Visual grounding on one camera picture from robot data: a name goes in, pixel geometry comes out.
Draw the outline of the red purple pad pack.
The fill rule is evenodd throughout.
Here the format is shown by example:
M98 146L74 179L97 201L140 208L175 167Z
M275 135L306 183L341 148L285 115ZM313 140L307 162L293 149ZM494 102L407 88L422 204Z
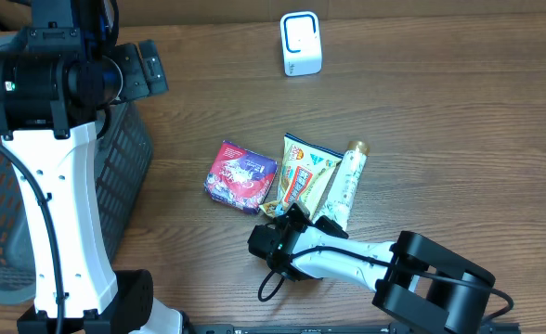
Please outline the red purple pad pack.
M203 186L213 200L258 214L277 170L275 160L223 141Z

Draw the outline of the white tube gold cap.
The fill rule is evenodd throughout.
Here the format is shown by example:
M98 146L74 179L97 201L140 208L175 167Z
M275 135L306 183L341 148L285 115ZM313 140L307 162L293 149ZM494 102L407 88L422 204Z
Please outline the white tube gold cap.
M361 173L365 167L370 146L362 141L350 141L328 196L315 215L314 221L326 216L344 231L354 204Z

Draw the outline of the yellow snack bag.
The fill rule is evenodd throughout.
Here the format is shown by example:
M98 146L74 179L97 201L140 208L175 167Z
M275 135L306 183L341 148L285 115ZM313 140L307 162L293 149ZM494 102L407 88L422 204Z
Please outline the yellow snack bag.
M259 208L274 218L299 202L313 219L327 184L343 157L342 153L286 133L277 197Z

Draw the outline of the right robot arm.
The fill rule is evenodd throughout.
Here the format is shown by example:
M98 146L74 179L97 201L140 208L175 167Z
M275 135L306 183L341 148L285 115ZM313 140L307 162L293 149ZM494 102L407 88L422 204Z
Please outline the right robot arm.
M375 307L415 333L476 333L495 277L485 268L420 234L364 243L332 219L311 221L293 204L257 225L249 252L291 281L332 278L373 292Z

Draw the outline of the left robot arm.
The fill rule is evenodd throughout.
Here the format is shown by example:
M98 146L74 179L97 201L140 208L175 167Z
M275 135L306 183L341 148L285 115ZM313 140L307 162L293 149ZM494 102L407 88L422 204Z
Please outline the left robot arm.
M31 24L0 47L0 153L19 179L36 274L17 328L182 334L149 271L112 269L95 184L98 112L168 89L155 44L119 43L115 1L30 8Z

